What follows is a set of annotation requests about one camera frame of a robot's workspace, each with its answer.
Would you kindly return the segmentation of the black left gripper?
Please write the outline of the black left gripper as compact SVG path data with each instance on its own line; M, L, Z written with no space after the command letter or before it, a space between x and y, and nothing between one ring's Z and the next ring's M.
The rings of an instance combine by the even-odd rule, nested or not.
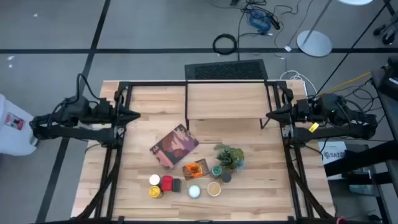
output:
M116 101L113 106L106 98L100 98L98 105L93 109L93 124L120 124L127 125L140 118L141 114L131 111Z

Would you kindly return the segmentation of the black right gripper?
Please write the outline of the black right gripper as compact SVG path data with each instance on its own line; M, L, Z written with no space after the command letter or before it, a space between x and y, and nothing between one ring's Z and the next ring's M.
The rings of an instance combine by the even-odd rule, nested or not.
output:
M287 110L287 115L280 116L277 114L284 114L285 109ZM267 114L269 119L277 121L280 124L285 123L295 123L295 122L309 122L311 121L311 109L307 99L297 100L296 104L292 105L290 101L286 102L283 107L270 111Z

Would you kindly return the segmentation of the red-lid patterned tin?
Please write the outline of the red-lid patterned tin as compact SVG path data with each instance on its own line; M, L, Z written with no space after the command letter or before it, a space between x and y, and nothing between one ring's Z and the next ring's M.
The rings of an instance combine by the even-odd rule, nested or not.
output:
M162 178L160 180L161 191L164 191L164 192L172 191L173 181L174 181L174 178L172 176L169 176L169 175L162 176Z

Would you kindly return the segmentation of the yellow-lid spice jar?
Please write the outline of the yellow-lid spice jar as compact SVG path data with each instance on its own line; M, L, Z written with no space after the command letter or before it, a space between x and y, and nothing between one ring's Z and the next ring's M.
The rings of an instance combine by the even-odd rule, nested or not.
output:
M148 194L150 198L161 198L164 193L158 185L152 185L149 187Z

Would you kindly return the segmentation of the gold-lid sesame jar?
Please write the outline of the gold-lid sesame jar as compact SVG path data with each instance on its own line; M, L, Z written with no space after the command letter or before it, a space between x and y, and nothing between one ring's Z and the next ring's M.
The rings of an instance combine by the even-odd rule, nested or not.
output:
M207 186L207 192L212 197L217 197L221 193L221 185L217 182L210 182Z

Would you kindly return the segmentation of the Yosemite landscape notebook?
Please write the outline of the Yosemite landscape notebook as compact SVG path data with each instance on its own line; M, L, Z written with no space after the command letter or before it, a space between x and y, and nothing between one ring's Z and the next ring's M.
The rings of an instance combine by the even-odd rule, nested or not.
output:
M199 145L198 140L182 124L149 149L164 170L172 170Z

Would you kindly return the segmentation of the white paper sign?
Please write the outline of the white paper sign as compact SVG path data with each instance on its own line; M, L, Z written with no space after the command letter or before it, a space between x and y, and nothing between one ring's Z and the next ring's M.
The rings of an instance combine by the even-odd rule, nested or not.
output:
M326 165L345 156L346 144L344 141L319 141L318 146L322 152L322 161Z

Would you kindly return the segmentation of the succulent plant black pot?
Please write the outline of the succulent plant black pot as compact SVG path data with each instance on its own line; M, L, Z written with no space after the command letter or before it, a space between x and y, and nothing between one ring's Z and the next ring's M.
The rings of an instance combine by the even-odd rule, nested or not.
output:
M243 169L244 152L241 148L217 144L214 150L217 152L216 159L225 172L233 173Z

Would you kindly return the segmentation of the black floor mat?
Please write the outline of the black floor mat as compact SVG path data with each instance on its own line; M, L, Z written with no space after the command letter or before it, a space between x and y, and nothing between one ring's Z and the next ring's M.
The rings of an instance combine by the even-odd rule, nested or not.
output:
M187 80L267 80L262 59L185 65Z

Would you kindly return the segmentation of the grey round-base floor stand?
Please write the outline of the grey round-base floor stand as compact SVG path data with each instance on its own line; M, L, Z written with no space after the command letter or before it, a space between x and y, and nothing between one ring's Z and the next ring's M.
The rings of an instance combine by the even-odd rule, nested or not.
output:
M311 57L325 57L331 53L332 43L329 37L315 30L331 2L332 0L327 1L311 29L302 31L296 38L298 48Z

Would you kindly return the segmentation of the orange taco seasoning packet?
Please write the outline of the orange taco seasoning packet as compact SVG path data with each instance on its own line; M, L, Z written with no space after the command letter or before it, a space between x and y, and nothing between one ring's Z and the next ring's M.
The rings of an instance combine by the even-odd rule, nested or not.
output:
M200 159L182 167L183 175L186 180L196 179L210 173L206 159Z

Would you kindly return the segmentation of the white plastic bin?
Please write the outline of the white plastic bin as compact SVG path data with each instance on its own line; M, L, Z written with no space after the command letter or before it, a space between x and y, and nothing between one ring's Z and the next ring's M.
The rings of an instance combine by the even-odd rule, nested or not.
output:
M0 154L27 156L37 149L29 122L33 116L0 94Z

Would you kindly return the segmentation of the black caster base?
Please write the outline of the black caster base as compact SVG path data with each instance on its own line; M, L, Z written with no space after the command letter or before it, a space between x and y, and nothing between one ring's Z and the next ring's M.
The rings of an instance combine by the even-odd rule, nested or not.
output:
M395 41L395 36L398 34L398 11L387 22L374 29L373 36L381 34L384 34L382 37L384 45L391 45Z

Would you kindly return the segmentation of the white round disc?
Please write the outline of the white round disc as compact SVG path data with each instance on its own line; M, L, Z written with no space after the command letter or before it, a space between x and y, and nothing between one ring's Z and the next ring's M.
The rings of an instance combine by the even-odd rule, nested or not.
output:
M343 4L347 4L347 5L351 5L351 6L364 6L364 5L367 5L371 2L373 2L373 0L338 0L338 1Z

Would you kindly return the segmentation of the wooden shelf black frame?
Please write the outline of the wooden shelf black frame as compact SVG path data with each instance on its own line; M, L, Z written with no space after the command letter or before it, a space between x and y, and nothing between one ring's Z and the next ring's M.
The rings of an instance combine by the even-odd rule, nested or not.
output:
M189 84L190 131L200 143L260 142L268 102L263 83Z

